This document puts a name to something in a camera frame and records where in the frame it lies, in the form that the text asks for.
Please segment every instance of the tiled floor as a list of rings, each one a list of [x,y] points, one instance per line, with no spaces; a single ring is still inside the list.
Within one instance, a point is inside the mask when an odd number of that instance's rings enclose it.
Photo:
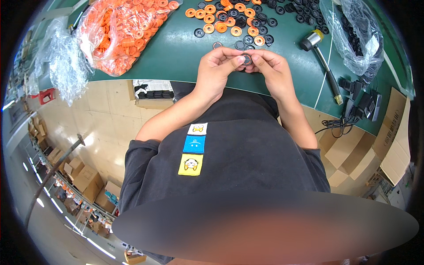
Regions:
[[[72,157],[95,168],[103,180],[121,185],[124,178],[124,158],[130,140],[142,125],[161,110],[143,109],[129,100],[131,81],[97,81],[88,84],[87,92],[69,107],[56,99],[40,106],[37,99],[28,100],[32,110],[38,110],[46,121],[48,139],[55,147],[67,150],[81,134],[86,146],[79,146]],[[304,107],[314,131],[323,127],[327,114]]]

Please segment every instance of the bag of orange parts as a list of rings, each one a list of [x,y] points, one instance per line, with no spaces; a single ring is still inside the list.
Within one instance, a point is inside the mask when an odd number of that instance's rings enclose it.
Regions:
[[[74,32],[92,67],[111,76],[128,71],[182,0],[97,0]]]

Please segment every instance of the blue patch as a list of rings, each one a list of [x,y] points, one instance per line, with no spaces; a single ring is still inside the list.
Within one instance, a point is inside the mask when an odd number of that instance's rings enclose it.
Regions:
[[[184,143],[183,152],[188,153],[204,153],[205,152],[206,136],[191,136],[187,135]]]

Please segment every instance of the white cat patch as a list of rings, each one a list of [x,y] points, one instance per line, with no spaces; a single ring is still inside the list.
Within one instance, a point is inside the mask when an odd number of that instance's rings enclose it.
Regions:
[[[208,129],[208,123],[196,123],[190,125],[187,134],[191,135],[206,135]]]

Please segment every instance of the green workbench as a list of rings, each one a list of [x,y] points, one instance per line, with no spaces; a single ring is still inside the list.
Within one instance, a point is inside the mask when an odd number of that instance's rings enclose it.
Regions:
[[[185,0],[159,29],[152,38],[148,46],[142,52],[139,60],[133,67],[120,77],[111,77],[100,70],[96,70],[94,77],[90,81],[113,80],[113,79],[160,79],[171,81],[195,82],[200,58],[212,49],[212,44],[220,41],[226,47],[234,47],[237,40],[242,40],[247,35],[247,28],[243,29],[240,37],[231,35],[228,29],[225,33],[214,31],[212,34],[205,34],[203,38],[196,38],[193,34],[196,28],[203,28],[203,20],[188,18],[185,11],[188,8],[197,9],[200,0]],[[405,95],[412,97],[413,83],[410,74],[410,66],[402,48],[399,37],[393,26],[382,10],[375,2],[366,1],[379,19],[380,27],[384,37],[384,47],[389,63],[384,61],[377,78],[371,84],[374,89],[378,87],[378,92],[382,94],[382,104],[379,118],[376,122],[364,119],[357,123],[357,126],[377,135],[383,122],[384,113],[387,109],[391,87],[395,87]],[[274,37],[274,43],[270,46],[262,46],[284,56],[291,69],[296,95],[299,101],[310,108],[327,113],[334,117],[340,117],[343,106],[338,106],[333,98],[328,82],[324,80],[324,68],[317,55],[313,52],[305,52],[298,46],[299,41],[306,36],[314,26],[299,24],[295,20],[296,13],[285,13],[278,15],[275,10],[263,6],[263,13],[268,17],[277,19],[277,27],[268,28],[268,34]],[[320,49],[326,59],[329,58],[329,66],[335,78],[340,77],[357,80],[348,68],[343,65],[343,60],[334,45],[331,45],[331,35],[326,35]],[[256,93],[269,95],[265,86],[262,74],[248,74],[244,72],[234,72],[230,74],[227,82],[230,88],[241,89]],[[340,89],[345,99],[348,92]]]

